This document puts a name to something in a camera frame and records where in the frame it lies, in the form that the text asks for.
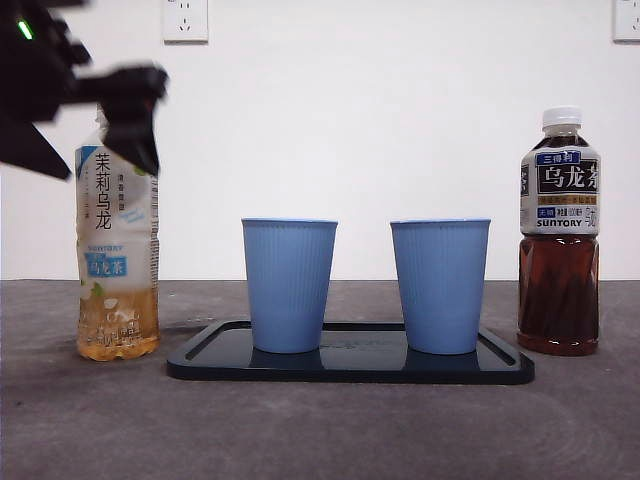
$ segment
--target electrical outlet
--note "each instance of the electrical outlet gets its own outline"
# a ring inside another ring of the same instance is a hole
[[[613,41],[640,42],[640,0],[613,0]]]
[[[163,0],[165,43],[209,40],[208,0]]]

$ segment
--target blue paper cup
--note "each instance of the blue paper cup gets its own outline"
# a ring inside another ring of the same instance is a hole
[[[456,355],[475,350],[489,219],[391,222],[407,342]]]
[[[271,353],[318,348],[337,225],[242,219],[254,347]]]

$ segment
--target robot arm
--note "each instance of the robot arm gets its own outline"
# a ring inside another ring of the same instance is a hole
[[[79,78],[75,65],[90,62],[81,43],[67,38],[66,23],[47,8],[84,0],[0,1],[0,161],[66,179],[65,162],[33,126],[52,121],[64,104],[100,103],[109,128],[107,147],[157,175],[153,110],[165,95],[166,72],[156,66],[120,68]]]

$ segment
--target oolong tea bottle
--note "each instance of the oolong tea bottle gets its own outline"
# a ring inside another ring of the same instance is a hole
[[[106,148],[107,120],[76,152],[78,351],[135,358],[158,334],[158,183]]]
[[[518,343],[552,355],[598,345],[600,156],[578,107],[546,110],[544,139],[522,160]]]

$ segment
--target bottle cap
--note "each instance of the bottle cap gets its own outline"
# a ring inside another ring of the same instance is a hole
[[[582,110],[576,105],[559,105],[542,114],[542,128],[551,125],[582,125]]]
[[[107,120],[107,116],[104,114],[104,110],[100,104],[98,104],[98,108],[96,110],[96,122],[100,127],[107,127],[109,125],[109,120]]]

